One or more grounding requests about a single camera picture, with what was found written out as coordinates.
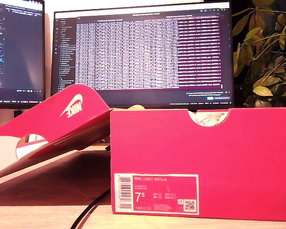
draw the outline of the monitor bezel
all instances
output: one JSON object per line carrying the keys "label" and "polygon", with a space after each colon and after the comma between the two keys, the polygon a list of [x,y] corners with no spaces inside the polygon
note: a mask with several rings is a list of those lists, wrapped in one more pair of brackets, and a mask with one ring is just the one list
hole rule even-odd
{"label": "monitor bezel", "polygon": [[[189,4],[206,4],[206,3],[218,3],[218,2],[228,2],[230,5],[230,39],[231,44],[233,44],[232,40],[232,5],[231,0],[211,0],[206,2],[185,2],[185,3],[176,3],[176,4],[161,4],[161,5],[141,5],[141,6],[130,6],[130,7],[115,7],[115,8],[99,8],[99,9],[86,9],[86,10],[62,10],[62,11],[55,11],[54,18],[53,18],[53,25],[55,24],[56,14],[57,13],[65,13],[65,12],[83,12],[83,11],[96,11],[96,10],[116,10],[116,9],[135,9],[135,8],[149,8],[149,7],[161,7],[161,6],[177,6],[177,5],[189,5]],[[232,74],[232,103],[231,104],[195,104],[195,105],[143,105],[147,109],[188,109],[189,111],[197,111],[197,110],[217,110],[217,109],[229,109],[235,107],[235,93],[234,93],[234,70],[233,70],[233,49],[231,48],[231,74]],[[53,86],[53,62],[54,62],[54,50],[52,49],[52,63],[51,63],[51,96],[56,94],[54,92]],[[110,108],[129,108],[130,105],[118,105],[112,106],[108,104]]]}
{"label": "monitor bezel", "polygon": [[[42,98],[45,100],[45,7],[44,0],[35,0],[42,4]],[[0,109],[30,109],[39,103],[0,103]]]}

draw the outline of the qr code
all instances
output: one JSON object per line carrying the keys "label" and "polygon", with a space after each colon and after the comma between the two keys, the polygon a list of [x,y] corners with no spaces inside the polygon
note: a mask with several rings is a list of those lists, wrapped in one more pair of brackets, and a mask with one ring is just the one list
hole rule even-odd
{"label": "qr code", "polygon": [[185,199],[183,210],[186,212],[197,212],[197,201],[195,199]]}

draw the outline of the white wall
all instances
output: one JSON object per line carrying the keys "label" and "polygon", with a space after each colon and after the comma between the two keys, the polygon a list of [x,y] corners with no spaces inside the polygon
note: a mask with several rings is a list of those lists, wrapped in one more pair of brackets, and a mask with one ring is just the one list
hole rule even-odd
{"label": "white wall", "polygon": [[[55,11],[62,10],[88,10],[101,8],[162,5],[185,2],[199,2],[203,0],[45,0],[45,53],[46,71],[45,88],[46,98],[50,97],[51,90],[51,58],[53,17]],[[0,110],[0,126],[13,118],[13,110]]]}

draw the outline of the black cable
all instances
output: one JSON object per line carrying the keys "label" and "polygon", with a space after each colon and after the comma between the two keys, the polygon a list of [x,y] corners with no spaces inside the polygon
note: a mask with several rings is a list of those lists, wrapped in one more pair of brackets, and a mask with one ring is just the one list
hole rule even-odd
{"label": "black cable", "polygon": [[75,220],[73,225],[71,226],[71,229],[76,229],[76,227],[79,225],[80,221],[87,215],[87,213],[93,208],[94,205],[96,205],[101,199],[103,199],[106,195],[110,194],[110,189],[108,189],[106,192],[101,194],[99,197],[95,199],[94,202],[92,202],[81,214],[78,216],[78,218]]}

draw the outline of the barcode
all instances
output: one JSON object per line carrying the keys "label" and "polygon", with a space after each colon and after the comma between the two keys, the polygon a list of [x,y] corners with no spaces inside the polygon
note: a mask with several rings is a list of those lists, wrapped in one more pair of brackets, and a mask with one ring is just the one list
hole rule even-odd
{"label": "barcode", "polygon": [[133,190],[131,177],[119,177],[119,207],[123,209],[133,208]]}

